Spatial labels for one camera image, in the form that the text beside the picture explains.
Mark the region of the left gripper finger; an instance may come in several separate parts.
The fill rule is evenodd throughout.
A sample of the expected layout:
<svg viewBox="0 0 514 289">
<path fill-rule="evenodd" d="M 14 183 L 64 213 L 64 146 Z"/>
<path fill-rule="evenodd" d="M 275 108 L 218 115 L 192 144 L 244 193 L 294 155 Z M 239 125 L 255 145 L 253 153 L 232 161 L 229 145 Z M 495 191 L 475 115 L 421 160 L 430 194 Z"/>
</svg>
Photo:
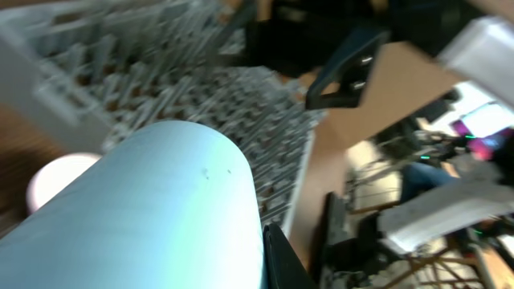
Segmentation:
<svg viewBox="0 0 514 289">
<path fill-rule="evenodd" d="M 270 289 L 317 289 L 281 228 L 272 223 L 263 229 L 267 287 Z"/>
</svg>

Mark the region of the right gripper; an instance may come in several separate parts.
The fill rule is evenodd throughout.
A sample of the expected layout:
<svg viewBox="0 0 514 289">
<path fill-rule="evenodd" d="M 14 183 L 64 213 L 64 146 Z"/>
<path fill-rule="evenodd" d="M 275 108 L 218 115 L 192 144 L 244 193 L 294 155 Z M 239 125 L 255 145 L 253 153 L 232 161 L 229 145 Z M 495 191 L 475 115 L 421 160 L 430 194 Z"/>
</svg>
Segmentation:
<svg viewBox="0 0 514 289">
<path fill-rule="evenodd" d="M 390 33 L 375 23 L 273 18 L 245 27 L 251 66 L 298 78 L 322 67 L 305 95 L 305 108 L 357 108 Z"/>
</svg>

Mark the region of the pink cup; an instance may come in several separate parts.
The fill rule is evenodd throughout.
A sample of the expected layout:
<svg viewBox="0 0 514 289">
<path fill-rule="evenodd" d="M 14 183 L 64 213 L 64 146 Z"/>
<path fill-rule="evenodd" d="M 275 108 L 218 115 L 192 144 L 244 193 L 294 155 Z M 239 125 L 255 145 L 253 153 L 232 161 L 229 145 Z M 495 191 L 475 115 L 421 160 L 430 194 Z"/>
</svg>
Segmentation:
<svg viewBox="0 0 514 289">
<path fill-rule="evenodd" d="M 71 153 L 44 165 L 30 179 L 27 186 L 26 200 L 29 214 L 33 214 L 44 206 L 100 158 L 101 155 L 95 153 Z"/>
</svg>

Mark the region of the light blue cup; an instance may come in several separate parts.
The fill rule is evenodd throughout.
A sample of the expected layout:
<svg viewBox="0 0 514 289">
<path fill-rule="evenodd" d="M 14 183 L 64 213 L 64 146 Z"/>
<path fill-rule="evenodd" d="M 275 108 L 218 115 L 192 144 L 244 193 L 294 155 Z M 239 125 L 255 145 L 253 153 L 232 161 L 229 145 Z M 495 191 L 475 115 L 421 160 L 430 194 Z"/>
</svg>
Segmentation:
<svg viewBox="0 0 514 289">
<path fill-rule="evenodd" d="M 3 289 L 266 285 L 249 163 L 185 121 L 138 130 L 1 241 Z"/>
</svg>

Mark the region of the grey dishwasher rack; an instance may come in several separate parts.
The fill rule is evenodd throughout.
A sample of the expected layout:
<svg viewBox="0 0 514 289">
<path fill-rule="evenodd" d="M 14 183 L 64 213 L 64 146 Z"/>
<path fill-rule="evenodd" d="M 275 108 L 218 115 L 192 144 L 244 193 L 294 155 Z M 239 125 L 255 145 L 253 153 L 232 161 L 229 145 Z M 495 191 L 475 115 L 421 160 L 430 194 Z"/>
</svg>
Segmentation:
<svg viewBox="0 0 514 289">
<path fill-rule="evenodd" d="M 264 225 L 292 230 L 313 130 L 302 87 L 208 67 L 218 1 L 64 1 L 1 11 L 1 101 L 71 151 L 106 153 L 162 120 L 204 124 L 246 156 Z"/>
</svg>

